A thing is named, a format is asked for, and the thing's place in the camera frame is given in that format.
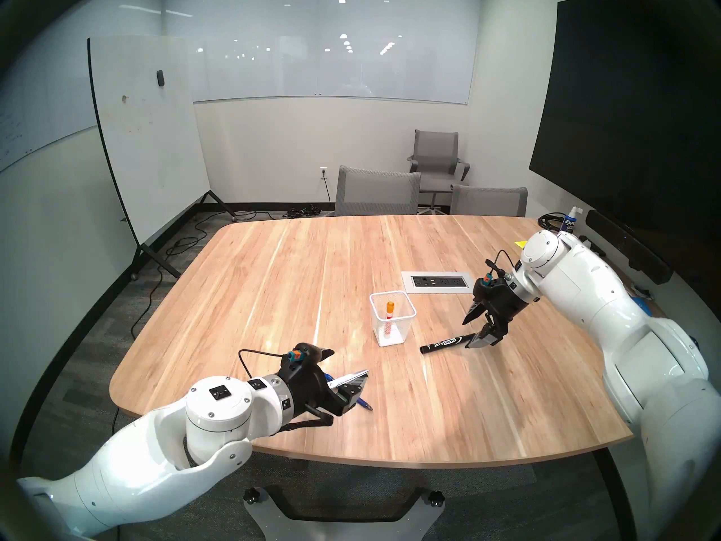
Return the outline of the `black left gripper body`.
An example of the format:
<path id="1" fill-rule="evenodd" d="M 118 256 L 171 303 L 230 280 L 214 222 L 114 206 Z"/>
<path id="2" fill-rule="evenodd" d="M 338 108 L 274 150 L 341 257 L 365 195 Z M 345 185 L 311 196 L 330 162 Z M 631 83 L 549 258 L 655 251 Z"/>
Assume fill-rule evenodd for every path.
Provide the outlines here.
<path id="1" fill-rule="evenodd" d="M 348 411 L 348 401 L 329 388 L 323 371 L 311 359 L 302 362 L 283 359 L 279 377 L 291 393 L 294 418 L 308 411 L 308 407 L 320 407 L 335 416 Z"/>

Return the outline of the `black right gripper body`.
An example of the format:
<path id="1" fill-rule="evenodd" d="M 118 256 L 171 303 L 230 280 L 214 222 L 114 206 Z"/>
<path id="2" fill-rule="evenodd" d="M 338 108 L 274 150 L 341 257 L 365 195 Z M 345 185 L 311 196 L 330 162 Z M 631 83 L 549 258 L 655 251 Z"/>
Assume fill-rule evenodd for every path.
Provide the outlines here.
<path id="1" fill-rule="evenodd" d="M 482 302 L 487 310 L 484 312 L 490 322 L 502 322 L 507 328 L 513 318 L 528 306 L 506 282 L 477 282 L 474 285 L 473 302 Z"/>

